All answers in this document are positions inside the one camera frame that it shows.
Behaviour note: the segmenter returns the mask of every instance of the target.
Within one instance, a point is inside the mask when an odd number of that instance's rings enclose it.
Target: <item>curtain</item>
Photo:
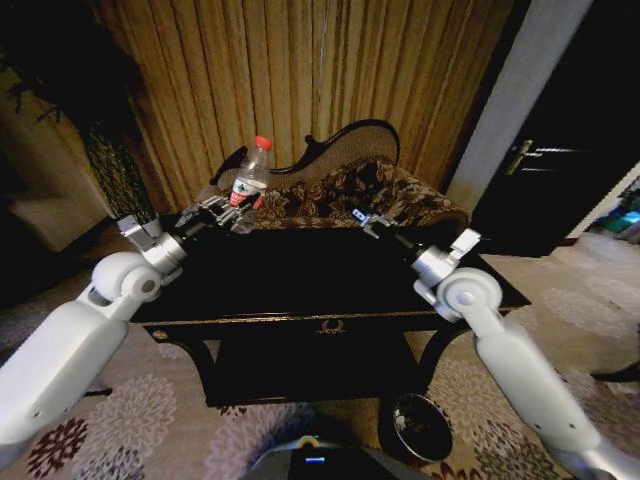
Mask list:
[[[140,163],[160,211],[184,207],[255,134],[273,166],[363,118],[442,186],[513,0],[103,0],[135,62]]]

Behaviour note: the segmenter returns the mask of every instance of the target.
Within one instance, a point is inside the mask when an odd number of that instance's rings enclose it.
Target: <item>wooden table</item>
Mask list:
[[[426,227],[405,234],[451,240]],[[414,293],[415,274],[393,253],[360,229],[221,235],[133,321],[189,353],[208,406],[424,393],[444,349],[469,327]],[[529,304],[477,255],[463,265],[495,276],[503,312]],[[421,330],[435,334],[416,362],[403,332]]]

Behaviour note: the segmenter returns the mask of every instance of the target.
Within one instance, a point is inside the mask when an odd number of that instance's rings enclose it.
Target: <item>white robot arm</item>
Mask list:
[[[385,236],[412,257],[414,290],[446,320],[464,318],[478,356],[522,421],[549,454],[580,479],[640,479],[640,461],[616,449],[587,418],[527,332],[498,313],[502,290],[488,273],[456,268],[480,236],[467,229],[451,252],[422,249],[394,231],[392,221],[354,210],[364,230]]]
[[[175,232],[157,238],[133,217],[119,222],[140,253],[100,261],[80,296],[51,312],[0,368],[0,470],[82,398],[124,340],[131,317],[182,273],[190,242],[233,228],[253,200],[231,207],[226,198],[211,197]]]

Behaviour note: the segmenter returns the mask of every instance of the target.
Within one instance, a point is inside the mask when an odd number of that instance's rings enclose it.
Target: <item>door handle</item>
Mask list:
[[[522,162],[526,157],[542,156],[541,153],[529,152],[531,145],[533,145],[533,140],[525,140],[520,144],[520,147],[518,147],[518,153],[516,153],[516,156],[511,160],[511,163],[504,172],[505,175],[513,175],[520,166],[520,162]]]

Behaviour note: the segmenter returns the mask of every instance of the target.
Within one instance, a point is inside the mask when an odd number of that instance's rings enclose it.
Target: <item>carpet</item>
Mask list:
[[[126,249],[113,232],[91,254]],[[586,233],[545,258],[485,256],[532,305],[512,312],[619,448],[640,456],[637,384],[594,382],[638,359],[640,246]],[[89,270],[0,312],[4,357],[46,312],[76,296]],[[410,333],[414,353],[428,333]],[[319,414],[337,419],[362,445],[379,448],[377,400],[209,409],[191,360],[132,326],[102,374],[109,397],[85,398],[0,473],[7,479],[236,479],[258,456]],[[443,462],[422,468],[436,479],[560,479],[569,475],[520,422],[478,360],[470,334],[445,352],[429,388],[454,432]]]

